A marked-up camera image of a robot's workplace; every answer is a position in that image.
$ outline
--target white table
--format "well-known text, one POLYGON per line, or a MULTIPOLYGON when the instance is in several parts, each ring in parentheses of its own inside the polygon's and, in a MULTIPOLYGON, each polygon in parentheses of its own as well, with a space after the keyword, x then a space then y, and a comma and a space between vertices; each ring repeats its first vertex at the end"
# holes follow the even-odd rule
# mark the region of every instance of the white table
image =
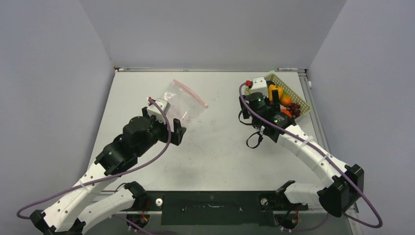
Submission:
MULTIPOLYGON (((122 132, 124 125, 141 116, 146 97, 162 94, 173 79, 193 89, 208 105, 187 128, 180 146, 171 145, 151 165, 125 175, 109 185, 137 181, 146 190, 275 190, 288 180, 319 183, 299 159, 267 137, 257 149, 245 140, 255 130, 238 121, 238 87, 246 80, 269 72, 117 72, 108 97, 90 164, 122 132)), ((277 72, 288 86, 304 98, 296 72, 277 72)), ((315 136, 310 115, 298 121, 315 136)), ((138 160, 141 165, 164 147, 159 142, 138 160)))

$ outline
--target green basket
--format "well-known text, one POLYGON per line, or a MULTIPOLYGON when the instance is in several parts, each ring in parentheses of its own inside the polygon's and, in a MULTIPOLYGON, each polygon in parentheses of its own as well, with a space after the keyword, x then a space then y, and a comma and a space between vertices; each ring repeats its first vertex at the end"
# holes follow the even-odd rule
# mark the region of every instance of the green basket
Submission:
MULTIPOLYGON (((305 102, 295 91, 293 91, 285 82, 281 80, 277 75, 270 73, 267 76, 264 76, 266 81, 273 81, 275 85, 282 87, 284 89, 284 92, 287 93, 291 97, 291 101, 293 103, 301 105, 300 114, 301 116, 306 115, 311 111, 310 105, 305 102)), ((251 89, 248 87, 245 87, 245 95, 250 94, 251 89)))

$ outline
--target purple hose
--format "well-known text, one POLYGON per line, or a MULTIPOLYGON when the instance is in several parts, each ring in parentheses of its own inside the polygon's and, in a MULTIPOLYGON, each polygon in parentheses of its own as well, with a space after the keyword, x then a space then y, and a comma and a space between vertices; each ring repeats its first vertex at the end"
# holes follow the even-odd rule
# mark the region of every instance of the purple hose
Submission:
POLYGON ((143 228, 141 228, 140 226, 138 226, 137 224, 135 224, 133 221, 127 219, 127 218, 124 218, 124 217, 122 217, 120 215, 117 215, 117 214, 114 214, 113 216, 127 221, 127 223, 129 223, 132 226, 136 227, 139 230, 140 233, 144 233, 144 234, 148 234, 148 235, 153 235, 153 234, 172 234, 172 235, 174 235, 174 234, 176 234, 176 233, 170 232, 170 231, 152 231, 152 232, 148 232, 148 231, 144 230, 143 228))
MULTIPOLYGON (((97 180, 92 180, 92 181, 86 182, 86 183, 84 183, 85 186, 86 185, 95 184, 95 183, 99 183, 99 182, 102 182, 102 181, 106 181, 106 180, 109 180, 109 179, 113 179, 113 178, 116 178, 116 177, 121 177, 123 175, 129 174, 129 173, 134 172, 136 170, 140 170, 140 169, 142 169, 142 168, 150 165, 151 163, 153 163, 161 155, 163 155, 163 153, 167 150, 167 148, 170 145, 170 141, 171 141, 170 123, 169 123, 168 118, 166 117, 166 114, 164 113, 164 111, 152 99, 148 99, 148 101, 150 102, 150 104, 154 105, 161 112, 161 115, 163 116, 164 120, 166 121, 167 131, 168 131, 168 137, 167 137, 167 142, 166 142, 166 145, 164 146, 164 148, 161 150, 161 152, 157 156, 155 156, 153 159, 149 160, 148 162, 144 163, 143 165, 137 166, 136 168, 127 170, 127 171, 122 172, 122 173, 119 173, 119 174, 110 175, 110 176, 107 176, 107 177, 104 177, 104 178, 101 178, 101 179, 97 179, 97 180)), ((21 215, 22 211, 26 210, 27 208, 33 207, 35 205, 41 204, 43 202, 47 202, 47 201, 49 201, 49 200, 51 200, 51 199, 53 199, 55 197, 59 197, 59 196, 65 194, 65 193, 68 193, 70 191, 74 191, 74 190, 76 190, 78 188, 81 188, 81 187, 82 187, 81 185, 73 186, 73 187, 71 187, 69 189, 66 189, 66 190, 64 190, 62 192, 59 192, 57 194, 54 194, 54 195, 52 195, 50 197, 47 197, 45 199, 39 200, 37 202, 30 203, 29 205, 26 205, 26 206, 20 208, 17 211, 16 215, 17 215, 17 217, 19 217, 21 219, 30 219, 28 216, 21 215)))
MULTIPOLYGON (((241 86, 239 87, 239 98, 241 99, 241 101, 242 101, 242 103, 245 105, 245 107, 248 109, 248 111, 252 114, 252 115, 254 115, 256 118, 258 118, 259 120, 261 120, 262 122, 264 122, 264 123, 266 123, 267 125, 269 125, 269 126, 271 126, 271 127, 273 127, 273 128, 275 128, 275 129, 277 129, 277 130, 279 130, 279 131, 282 131, 282 132, 284 132, 285 134, 287 134, 287 135, 289 135, 289 136, 292 136, 292 137, 294 137, 294 138, 296 138, 297 140, 299 140, 299 141, 302 141, 302 142, 304 142, 305 140, 303 139, 303 138, 301 138, 301 137, 298 137, 297 135, 295 135, 294 133, 291 133, 291 132, 289 132, 289 131, 287 131, 287 130, 285 130, 284 128, 282 128, 282 127, 279 127, 279 126, 277 126, 277 125, 275 125, 275 124, 273 124, 273 123, 271 123, 271 122, 269 122, 269 121, 267 121, 267 120, 265 120, 264 118, 262 118, 260 115, 258 115, 257 113, 255 113, 250 107, 249 107, 249 105, 246 103, 246 101, 245 101, 245 99, 244 99, 244 97, 243 97, 243 95, 242 95, 242 88, 244 87, 246 85, 246 83, 242 83, 241 84, 241 86)), ((325 156, 325 154, 319 149, 319 148, 317 148, 317 146, 315 146, 315 145, 313 145, 312 143, 310 143, 310 142, 307 142, 307 145, 308 146, 310 146, 310 147, 312 147, 313 149, 315 149, 318 153, 320 153, 323 157, 325 156)), ((326 158, 326 160, 328 161, 328 163, 330 163, 330 165, 332 165, 343 177, 344 177, 344 179, 346 179, 346 181, 350 184, 350 185, 352 185, 352 187, 359 193, 359 195, 363 198, 363 200, 368 204, 368 206, 370 207, 370 209, 372 210, 372 212, 375 214, 375 216, 376 216, 376 218, 377 218, 377 220, 378 220, 378 224, 377 225, 372 225, 372 224, 369 224, 369 223, 366 223, 366 222, 364 222, 364 221, 361 221, 361 220, 359 220, 359 219, 357 219, 357 218, 354 218, 354 217, 351 217, 350 215, 347 215, 346 213, 344 214, 347 218, 350 218, 350 219, 352 219, 352 220, 354 220, 354 221, 356 221, 356 222, 358 222, 358 223, 361 223, 361 224, 363 224, 363 225, 366 225, 366 226, 368 226, 368 227, 370 227, 370 228, 374 228, 374 229, 378 229, 378 228, 380 228, 380 227, 382 227, 382 225, 383 225, 383 221, 382 221, 382 218, 380 217, 380 215, 379 215, 379 213, 377 212, 377 210, 375 209, 375 207, 373 206, 373 204, 370 202, 370 200, 363 194, 363 192, 353 183, 353 181, 348 177, 348 176, 346 176, 343 172, 342 172, 342 170, 340 170, 340 168, 338 168, 337 166, 336 166, 336 164, 334 164, 334 162, 333 161, 331 161, 330 160, 330 158, 326 158)))

